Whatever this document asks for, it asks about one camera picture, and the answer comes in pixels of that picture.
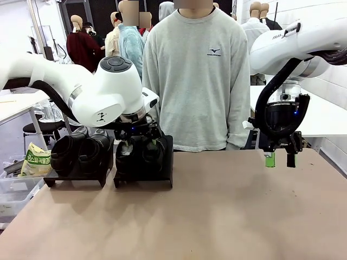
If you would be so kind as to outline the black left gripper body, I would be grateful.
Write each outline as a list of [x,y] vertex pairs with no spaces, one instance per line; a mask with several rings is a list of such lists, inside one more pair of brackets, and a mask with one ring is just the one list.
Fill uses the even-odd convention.
[[127,132],[130,137],[133,136],[144,136],[146,138],[150,128],[158,128],[157,123],[154,120],[150,122],[135,122],[135,123],[115,123],[114,132]]

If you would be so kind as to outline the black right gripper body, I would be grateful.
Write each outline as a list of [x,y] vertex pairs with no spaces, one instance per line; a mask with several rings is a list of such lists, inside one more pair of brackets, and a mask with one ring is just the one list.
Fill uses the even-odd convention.
[[296,131],[299,119],[297,107],[292,103],[267,105],[265,120],[269,129],[273,132],[283,132],[285,128],[293,125],[295,129],[282,136],[260,131],[260,149],[274,152],[276,149],[284,148],[287,152],[301,152],[301,132]]

